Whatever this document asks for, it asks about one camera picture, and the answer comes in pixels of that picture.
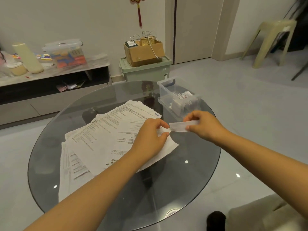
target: beige chair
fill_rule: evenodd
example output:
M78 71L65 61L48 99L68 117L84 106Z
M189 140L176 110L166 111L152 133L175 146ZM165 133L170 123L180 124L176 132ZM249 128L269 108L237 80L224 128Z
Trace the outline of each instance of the beige chair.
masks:
M254 42L258 34L260 33L260 31L266 31L267 33L266 33L265 39L263 40L262 46L252 66L253 68L260 68L264 58L266 57L268 51L270 50L272 44L274 43L277 35L280 32L290 32L285 48L280 58L279 66L283 66L285 63L285 56L288 51L288 47L290 45L290 41L291 41L295 27L296 27L296 21L294 19L281 20L281 21L268 21L268 22L261 23L258 30L256 31L256 34L253 36L250 44L248 45L247 49L243 53L240 60L243 60L248 49L250 48L250 46L252 45L252 43Z

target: glass tabletop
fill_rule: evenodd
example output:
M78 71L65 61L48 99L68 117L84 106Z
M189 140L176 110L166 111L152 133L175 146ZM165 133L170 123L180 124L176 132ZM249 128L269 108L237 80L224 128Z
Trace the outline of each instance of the glass tabletop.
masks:
M154 81L118 83L85 95L55 116L36 141L28 165L29 187L41 210L47 212L58 203L61 143L67 132L128 100L142 101L167 123L176 122L158 102L159 96ZM201 110L213 114L204 101ZM98 230L130 231L155 224L187 206L206 186L221 149L194 133L171 132L170 136L179 146L130 179Z

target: door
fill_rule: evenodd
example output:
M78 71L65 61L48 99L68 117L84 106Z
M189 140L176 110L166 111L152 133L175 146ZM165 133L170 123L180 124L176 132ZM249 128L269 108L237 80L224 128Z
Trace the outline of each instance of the door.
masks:
M173 62L210 58L223 0L175 0Z

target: door frame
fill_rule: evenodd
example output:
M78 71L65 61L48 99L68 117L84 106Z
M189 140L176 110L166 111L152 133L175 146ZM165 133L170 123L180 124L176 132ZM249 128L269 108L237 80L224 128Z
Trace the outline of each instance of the door frame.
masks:
M166 55L173 58L176 27L176 0L165 0L165 32ZM216 38L212 51L212 58L217 61L226 60L226 50L229 43L233 23L240 0L224 0L222 3Z

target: cabinet drawer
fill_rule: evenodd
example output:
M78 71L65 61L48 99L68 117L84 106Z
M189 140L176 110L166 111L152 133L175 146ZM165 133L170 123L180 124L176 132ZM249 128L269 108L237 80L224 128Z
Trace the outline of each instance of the cabinet drawer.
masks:
M59 112L79 98L106 86L108 86L107 83L104 83L76 90L65 91L62 93L29 99L29 102L40 115Z
M39 116L28 100L0 105L0 125Z

